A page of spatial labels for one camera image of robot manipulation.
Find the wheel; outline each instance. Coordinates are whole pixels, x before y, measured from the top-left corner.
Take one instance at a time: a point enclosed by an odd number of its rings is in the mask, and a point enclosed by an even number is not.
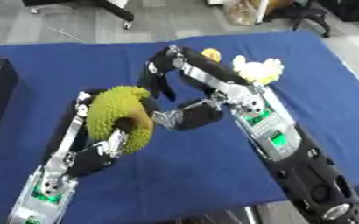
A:
[[[124,21],[123,22],[123,28],[125,30],[129,30],[132,27],[132,22]]]
[[[30,8],[30,13],[31,13],[31,14],[39,14],[39,13],[40,13],[40,10],[39,10],[38,8],[31,7],[31,8]]]
[[[323,37],[324,39],[328,39],[328,38],[331,37],[331,35],[330,35],[329,33],[324,33],[324,34],[322,34],[322,37]]]

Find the green circuit board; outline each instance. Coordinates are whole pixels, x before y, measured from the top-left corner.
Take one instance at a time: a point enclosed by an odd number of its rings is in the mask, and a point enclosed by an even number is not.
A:
[[[57,196],[52,197],[46,197],[41,191],[40,191],[40,183],[37,183],[34,187],[34,190],[32,191],[32,197],[37,198],[39,200],[48,201],[53,204],[59,204],[60,200],[62,198],[62,194],[59,194]]]

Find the gray floor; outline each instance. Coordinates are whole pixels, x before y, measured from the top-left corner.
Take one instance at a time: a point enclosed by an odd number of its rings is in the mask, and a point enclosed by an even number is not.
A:
[[[180,39],[199,35],[287,31],[284,20],[233,26],[221,7],[205,0],[131,0],[127,8],[137,16],[130,31],[107,11],[88,3],[72,8],[48,7],[32,15],[20,0],[0,0],[0,45],[50,42],[124,43]],[[343,23],[327,17],[333,36],[325,44],[359,76],[359,23]],[[265,223],[305,223],[287,202],[261,206]]]

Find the robotic arm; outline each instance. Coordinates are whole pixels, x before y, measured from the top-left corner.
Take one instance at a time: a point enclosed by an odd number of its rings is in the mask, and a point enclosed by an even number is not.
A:
[[[221,119],[222,106],[226,106],[309,223],[359,224],[357,193],[269,87],[257,80],[246,81],[224,65],[175,45],[146,63],[138,85],[150,89],[155,97],[163,93],[174,101],[176,95],[165,77],[172,70],[179,70],[184,81],[204,91],[207,98],[173,111],[155,112],[156,123],[170,130],[189,130]]]
[[[79,93],[54,133],[42,165],[28,178],[7,223],[60,223],[79,177],[114,164],[123,153],[128,136],[126,125],[117,125],[108,140],[85,147],[85,122],[93,99],[90,93]]]

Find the table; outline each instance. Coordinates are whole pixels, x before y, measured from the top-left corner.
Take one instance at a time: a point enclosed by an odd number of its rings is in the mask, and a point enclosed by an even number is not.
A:
[[[229,63],[279,58],[273,89],[359,190],[359,81],[308,32],[186,38],[171,43],[0,46],[20,82],[0,123],[0,220],[7,216],[66,105],[78,91],[135,84],[144,62],[168,44],[213,47]],[[169,78],[179,102],[202,96]],[[176,103],[162,98],[163,109]],[[190,130],[157,127],[150,144],[81,179],[64,223],[139,223],[284,200],[230,116]]]

